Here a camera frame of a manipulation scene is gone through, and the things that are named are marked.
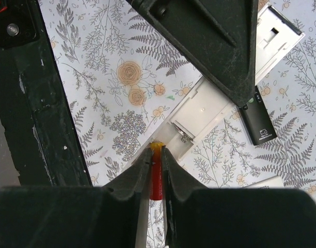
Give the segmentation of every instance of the floral tablecloth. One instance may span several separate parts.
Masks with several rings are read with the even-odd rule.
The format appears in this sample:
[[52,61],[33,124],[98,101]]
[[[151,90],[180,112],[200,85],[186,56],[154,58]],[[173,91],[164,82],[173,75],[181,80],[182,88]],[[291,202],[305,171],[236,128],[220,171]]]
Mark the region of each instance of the floral tablecloth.
[[[93,185],[120,174],[200,73],[124,0],[40,0]],[[279,175],[316,202],[316,0],[273,6],[306,34],[259,88],[278,138],[254,147],[234,109],[181,165],[209,187]],[[163,247],[162,202],[147,247]]]

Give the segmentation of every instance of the fern print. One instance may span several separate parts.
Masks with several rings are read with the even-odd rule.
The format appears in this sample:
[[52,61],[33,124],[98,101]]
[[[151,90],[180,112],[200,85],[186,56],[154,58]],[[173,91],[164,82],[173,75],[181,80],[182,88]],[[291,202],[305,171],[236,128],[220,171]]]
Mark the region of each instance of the fern print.
[[221,137],[219,138],[219,140],[222,142],[224,146],[230,146],[230,158],[233,159],[234,156],[237,155],[240,159],[240,163],[244,171],[247,171],[249,169],[249,174],[251,174],[254,177],[258,177],[260,175],[260,169],[256,167],[254,164],[250,164],[249,160],[252,158],[252,155],[249,152],[244,152],[243,149],[246,146],[245,142],[239,142],[233,136],[233,134],[240,133],[241,130],[233,127],[230,121],[226,119],[224,119],[224,124],[225,128],[220,130]]
[[[313,2],[313,11],[316,9],[316,1]],[[303,29],[305,26],[298,19],[294,20],[294,25]],[[316,34],[315,37],[308,37],[305,41],[296,45],[289,54],[284,57],[286,64],[296,68],[298,74],[295,75],[295,81],[303,89],[312,91],[316,94]],[[297,99],[297,106],[304,109],[312,116],[316,115],[316,101],[311,100],[310,94],[301,92]]]
[[119,163],[113,161],[111,157],[105,158],[105,165],[108,168],[106,176],[112,181],[119,175],[122,166],[119,166]]
[[284,179],[285,186],[302,188],[308,183],[316,181],[316,179],[305,178],[316,170],[316,165],[306,166],[313,150],[314,140],[306,149],[302,150],[300,145],[304,140],[307,123],[295,128],[297,117],[294,117],[283,125],[286,116],[287,113],[283,113],[273,120],[278,137],[256,146],[256,148],[274,153],[259,155],[255,159],[267,161],[269,164],[262,167],[261,170],[280,176]]
[[147,248],[165,247],[163,201],[150,200],[147,230]]
[[141,147],[141,143],[137,138],[146,130],[143,115],[127,110],[126,114],[121,113],[115,116],[115,121],[110,126],[110,129],[119,134],[113,139],[114,144],[112,148],[117,155],[124,154],[123,161],[128,161]]
[[134,9],[129,13],[135,13],[135,16],[129,19],[129,22],[136,21],[129,29],[144,32],[143,35],[137,35],[130,38],[143,43],[136,49],[137,53],[147,54],[159,62],[156,70],[167,69],[166,76],[176,75],[176,70],[188,64],[189,62],[179,53],[179,51],[170,44],[161,34],[159,34],[147,21],[144,20]]
[[193,154],[199,155],[194,159],[196,168],[199,171],[198,178],[202,183],[215,183],[218,188],[229,186],[228,183],[234,177],[235,163],[225,160],[222,165],[224,171],[222,178],[218,181],[218,177],[215,174],[215,170],[219,164],[222,163],[223,148],[221,145],[216,144],[218,136],[217,127],[215,127],[204,140],[201,141],[201,145],[198,145],[194,150]]
[[122,21],[123,5],[123,0],[108,0],[107,4],[102,4],[95,10],[90,19],[94,31],[87,35],[83,46],[87,52],[86,67],[106,73],[110,67],[106,54],[117,53],[120,56],[127,52],[127,39],[116,25]]
[[56,10],[57,13],[63,17],[63,23],[59,21],[57,25],[56,32],[63,40],[61,47],[65,52],[66,58],[70,62],[78,60],[75,49],[79,48],[81,45],[81,37],[79,37],[79,28],[72,24],[74,20],[73,11],[69,6],[69,1],[59,0]]
[[94,111],[100,111],[101,112],[101,124],[104,126],[109,126],[111,124],[111,118],[108,116],[110,110],[106,106],[104,102],[101,101],[99,98],[99,95],[105,94],[105,91],[101,89],[101,87],[94,87],[94,82],[97,80],[97,78],[87,71],[83,71],[82,73],[76,70],[74,67],[64,64],[72,68],[73,75],[75,76],[75,84],[76,89],[80,89],[82,85],[84,84],[87,90],[87,95],[85,99],[87,101],[93,100],[92,108]]
[[103,146],[97,148],[97,149],[88,149],[89,143],[91,143],[92,137],[93,137],[93,130],[94,130],[94,122],[90,126],[89,130],[87,132],[83,133],[83,119],[85,111],[87,110],[87,107],[80,108],[79,111],[74,113],[74,107],[77,104],[77,101],[73,101],[70,104],[70,110],[71,114],[73,116],[73,121],[76,128],[77,137],[80,142],[80,146],[86,161],[86,164],[88,167],[99,164],[99,161],[93,161],[91,158],[94,157],[100,150],[102,150]]

